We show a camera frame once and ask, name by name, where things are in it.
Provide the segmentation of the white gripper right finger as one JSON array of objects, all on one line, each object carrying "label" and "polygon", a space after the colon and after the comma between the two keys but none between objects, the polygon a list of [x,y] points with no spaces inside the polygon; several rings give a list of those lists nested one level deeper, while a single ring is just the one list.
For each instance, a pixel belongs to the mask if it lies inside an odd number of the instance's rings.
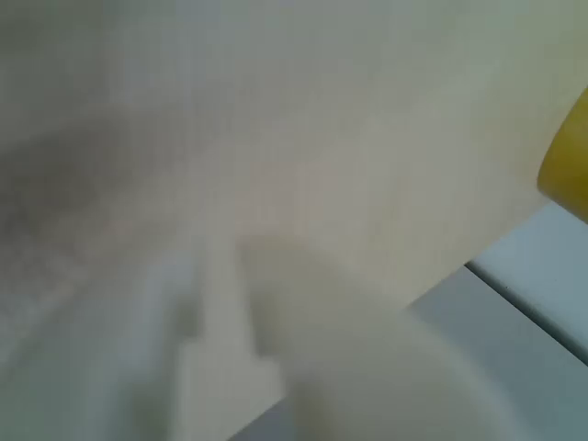
[{"label": "white gripper right finger", "polygon": [[276,363],[299,439],[527,439],[456,347],[328,254],[248,236],[238,259],[255,351]]}]

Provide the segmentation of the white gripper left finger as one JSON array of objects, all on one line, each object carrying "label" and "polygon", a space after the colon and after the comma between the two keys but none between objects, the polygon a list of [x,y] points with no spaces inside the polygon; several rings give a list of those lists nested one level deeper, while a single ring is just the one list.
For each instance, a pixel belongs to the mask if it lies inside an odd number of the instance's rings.
[{"label": "white gripper left finger", "polygon": [[198,331],[198,273],[120,266],[53,316],[1,383],[4,440],[169,440],[181,344]]}]

